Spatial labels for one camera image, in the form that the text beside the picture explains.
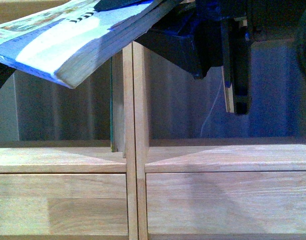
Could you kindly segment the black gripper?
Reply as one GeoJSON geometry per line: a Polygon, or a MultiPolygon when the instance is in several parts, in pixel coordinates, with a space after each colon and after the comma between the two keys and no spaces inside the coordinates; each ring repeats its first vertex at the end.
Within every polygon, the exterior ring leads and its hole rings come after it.
{"type": "MultiPolygon", "coordinates": [[[[100,0],[106,12],[151,4],[154,0],[100,0]]],[[[195,0],[179,4],[136,42],[202,79],[222,66],[226,111],[246,115],[250,108],[250,47],[247,1],[195,0]]]]}

